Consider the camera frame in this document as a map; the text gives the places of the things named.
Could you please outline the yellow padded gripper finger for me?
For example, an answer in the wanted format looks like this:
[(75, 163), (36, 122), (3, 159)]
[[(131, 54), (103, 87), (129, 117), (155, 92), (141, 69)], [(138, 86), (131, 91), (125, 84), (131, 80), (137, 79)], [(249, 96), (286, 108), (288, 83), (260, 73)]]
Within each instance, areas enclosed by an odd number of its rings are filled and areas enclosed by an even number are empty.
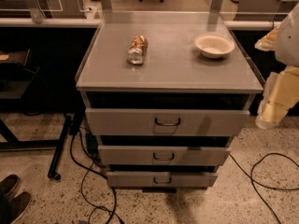
[(279, 74), (271, 72), (265, 83), (255, 124), (264, 130), (278, 126), (298, 102), (299, 68), (287, 66)]

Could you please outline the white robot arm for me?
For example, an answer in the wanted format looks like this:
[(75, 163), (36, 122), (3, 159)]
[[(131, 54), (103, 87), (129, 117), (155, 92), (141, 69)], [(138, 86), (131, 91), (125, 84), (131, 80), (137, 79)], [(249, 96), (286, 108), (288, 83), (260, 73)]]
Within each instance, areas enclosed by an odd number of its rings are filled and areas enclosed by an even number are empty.
[(296, 5), (279, 27), (261, 38), (255, 48), (273, 50), (277, 61), (286, 68), (271, 72), (263, 90), (256, 125), (271, 129), (279, 125), (288, 111), (299, 102), (299, 5)]

